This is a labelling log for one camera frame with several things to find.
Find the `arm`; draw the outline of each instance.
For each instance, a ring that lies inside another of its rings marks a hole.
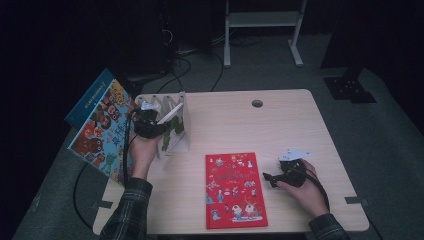
[[[315,168],[307,161],[303,160],[303,162],[305,163],[308,174],[316,177]],[[343,227],[325,206],[320,191],[310,180],[306,179],[305,183],[299,188],[281,181],[277,182],[277,186],[285,189],[296,198],[300,206],[313,217],[313,220],[309,222],[309,226],[316,239],[349,239]]]
[[[100,239],[145,239],[147,233],[147,206],[153,186],[147,182],[150,165],[162,136],[144,139],[131,136],[129,148],[134,169],[118,208],[100,234]]]

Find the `plaid sleeve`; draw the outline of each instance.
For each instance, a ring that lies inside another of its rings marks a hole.
[[[333,214],[324,214],[309,222],[309,227],[317,240],[350,239]]]
[[[100,233],[100,239],[146,239],[147,206],[153,186],[130,178],[118,208]]]

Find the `gray carpet floor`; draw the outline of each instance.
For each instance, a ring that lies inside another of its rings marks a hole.
[[[320,69],[329,35],[299,37],[298,48],[304,61],[301,68],[294,65],[287,45],[289,37],[262,37],[260,43],[250,47],[231,48],[232,66],[226,69],[222,69],[222,47],[214,48],[216,55],[196,52],[184,56],[191,66],[180,77],[182,90],[208,92],[215,83],[214,91],[308,89],[366,214],[383,238],[422,239],[423,135],[392,98],[384,82],[367,69],[362,71],[359,81],[377,103],[353,104],[332,98],[323,78],[341,76],[345,69]],[[175,60],[176,75],[188,67],[188,62]],[[172,78],[169,74],[147,83],[143,93],[156,93]],[[177,81],[172,81],[161,93],[178,92],[180,88]],[[84,163],[66,150],[75,133],[75,129],[70,131],[14,239],[98,238],[77,216],[72,200],[75,196],[82,219],[92,225],[107,179],[90,167],[84,168]],[[350,236],[379,239],[373,227]]]

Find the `colorful picture book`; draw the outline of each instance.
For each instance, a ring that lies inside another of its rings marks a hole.
[[[72,126],[78,127],[85,117],[68,149],[123,185],[126,116],[136,107],[115,77],[104,70],[66,118]],[[89,110],[90,114],[82,115],[78,109]],[[133,166],[130,157],[127,166],[130,176]]]
[[[68,149],[123,186],[127,115],[134,108],[141,107],[143,101],[147,98],[142,95],[133,100],[112,73],[105,69],[65,118],[71,126],[79,129]],[[157,107],[158,123],[168,126],[158,144],[157,156],[164,158],[178,149],[188,151],[190,121],[185,93],[154,95],[149,102]],[[133,161],[128,154],[128,176],[131,176],[132,169]]]
[[[207,229],[268,226],[256,155],[206,155]]]

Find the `table grommet hole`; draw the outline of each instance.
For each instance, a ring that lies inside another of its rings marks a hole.
[[[261,100],[253,100],[252,101],[252,106],[254,106],[255,108],[260,108],[264,105],[264,103]]]

